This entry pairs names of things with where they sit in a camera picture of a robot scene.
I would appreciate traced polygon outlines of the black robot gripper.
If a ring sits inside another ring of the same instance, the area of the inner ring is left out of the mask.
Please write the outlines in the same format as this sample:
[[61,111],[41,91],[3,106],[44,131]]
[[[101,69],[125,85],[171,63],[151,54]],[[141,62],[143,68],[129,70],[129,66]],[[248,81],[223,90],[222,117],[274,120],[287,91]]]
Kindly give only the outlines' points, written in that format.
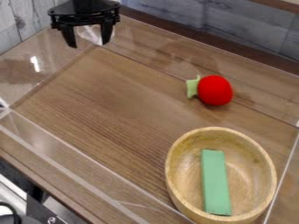
[[101,43],[107,44],[111,40],[113,25],[120,20],[120,6],[120,2],[113,0],[68,0],[48,10],[51,27],[60,29],[68,46],[76,48],[72,26],[100,25]]

